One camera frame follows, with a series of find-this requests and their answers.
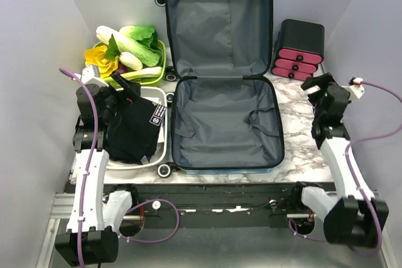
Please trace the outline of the black garment with label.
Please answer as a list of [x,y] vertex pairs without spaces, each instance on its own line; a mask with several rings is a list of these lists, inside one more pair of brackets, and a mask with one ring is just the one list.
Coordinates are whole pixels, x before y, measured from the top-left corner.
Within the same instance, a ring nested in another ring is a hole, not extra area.
[[113,161],[141,164],[155,154],[167,107],[134,94],[123,96],[107,129]]

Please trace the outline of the black bag with pink trim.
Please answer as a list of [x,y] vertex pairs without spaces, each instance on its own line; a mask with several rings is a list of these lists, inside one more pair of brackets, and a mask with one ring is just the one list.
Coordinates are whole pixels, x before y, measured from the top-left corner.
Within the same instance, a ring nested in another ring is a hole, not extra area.
[[324,59],[325,27],[321,24],[286,19],[274,44],[271,73],[290,80],[305,81]]

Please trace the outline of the blue fish print suitcase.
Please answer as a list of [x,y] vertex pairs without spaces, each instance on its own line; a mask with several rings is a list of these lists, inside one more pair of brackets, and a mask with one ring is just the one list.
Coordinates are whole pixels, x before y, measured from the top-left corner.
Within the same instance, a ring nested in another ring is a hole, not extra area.
[[276,92],[273,0],[164,0],[177,75],[171,156],[186,172],[277,167],[285,143]]

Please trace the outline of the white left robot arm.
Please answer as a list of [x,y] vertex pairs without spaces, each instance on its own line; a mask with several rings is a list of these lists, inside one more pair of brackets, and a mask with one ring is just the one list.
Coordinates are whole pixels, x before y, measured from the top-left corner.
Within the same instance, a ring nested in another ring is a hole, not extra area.
[[55,248],[70,267],[115,262],[119,228],[125,214],[138,210],[138,192],[132,185],[117,185],[104,194],[109,163],[107,130],[115,104],[115,92],[107,85],[84,82],[66,69],[61,72],[78,81],[79,118],[73,135],[75,193],[65,233],[57,235]]

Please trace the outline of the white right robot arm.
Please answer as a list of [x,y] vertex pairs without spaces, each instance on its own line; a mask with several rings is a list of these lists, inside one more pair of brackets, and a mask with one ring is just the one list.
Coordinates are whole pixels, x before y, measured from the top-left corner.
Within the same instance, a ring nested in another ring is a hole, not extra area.
[[308,94],[314,113],[312,137],[330,168],[336,194],[317,185],[304,185],[290,195],[290,208],[298,213],[311,209],[323,222],[325,239],[331,244],[376,249],[389,208],[364,181],[342,122],[347,106],[362,97],[364,87],[357,78],[341,86],[330,73],[308,77],[301,88],[314,86],[318,90]]

